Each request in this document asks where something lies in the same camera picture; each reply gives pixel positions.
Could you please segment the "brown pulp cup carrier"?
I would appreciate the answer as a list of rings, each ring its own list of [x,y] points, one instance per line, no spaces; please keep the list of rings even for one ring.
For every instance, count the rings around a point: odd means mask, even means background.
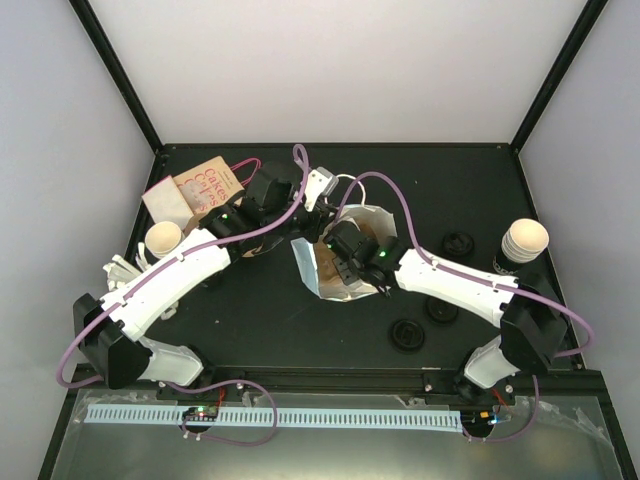
[[[320,297],[347,301],[374,294],[376,289],[343,264],[323,240],[313,245]]]

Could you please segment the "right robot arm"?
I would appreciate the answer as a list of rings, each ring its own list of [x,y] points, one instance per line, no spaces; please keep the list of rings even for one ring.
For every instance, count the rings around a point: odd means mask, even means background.
[[[393,289],[424,294],[495,327],[498,335],[473,350],[461,368],[467,384],[490,389],[518,373],[544,375],[556,358],[567,322],[539,295],[546,284],[541,277],[532,286],[521,284],[409,248],[396,236],[377,241],[351,221],[330,228],[323,243],[346,283],[359,279],[385,296]]]

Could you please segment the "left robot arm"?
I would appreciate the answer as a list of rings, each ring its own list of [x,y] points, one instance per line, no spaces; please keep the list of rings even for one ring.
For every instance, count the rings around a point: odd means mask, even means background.
[[[260,168],[244,196],[212,209],[167,256],[124,286],[73,305],[74,326],[100,380],[111,389],[138,380],[191,385],[205,360],[197,351],[147,338],[149,328],[194,287],[269,241],[295,234],[310,242],[332,219],[326,199],[338,183],[324,168],[307,169],[294,187],[274,165]]]

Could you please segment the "light blue paper bag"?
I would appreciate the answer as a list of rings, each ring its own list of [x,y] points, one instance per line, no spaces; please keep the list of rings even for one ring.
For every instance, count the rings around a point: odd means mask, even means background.
[[[368,259],[370,257],[384,257],[384,253],[378,251],[383,242],[397,234],[394,215],[382,207],[367,203],[366,188],[362,183],[358,184],[361,191],[361,199],[357,204],[347,204],[341,210],[338,222],[329,224],[321,234],[319,240],[336,254],[337,257],[348,259]],[[353,300],[323,299],[318,291],[318,279],[316,273],[316,261],[312,243],[303,238],[291,241],[298,270],[303,284],[318,298],[334,302],[349,302],[364,298],[362,296]],[[382,290],[383,278],[380,275],[380,289]]]

